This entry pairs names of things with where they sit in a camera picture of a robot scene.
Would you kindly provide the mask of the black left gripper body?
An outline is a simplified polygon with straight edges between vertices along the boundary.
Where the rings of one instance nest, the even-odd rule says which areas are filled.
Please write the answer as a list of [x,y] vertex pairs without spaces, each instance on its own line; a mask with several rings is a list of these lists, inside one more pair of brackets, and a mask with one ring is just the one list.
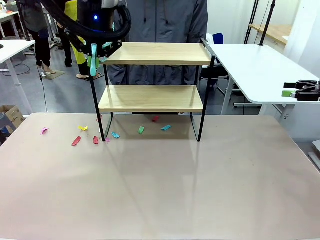
[[80,32],[76,34],[76,49],[92,58],[109,58],[122,47],[123,33],[109,32]]

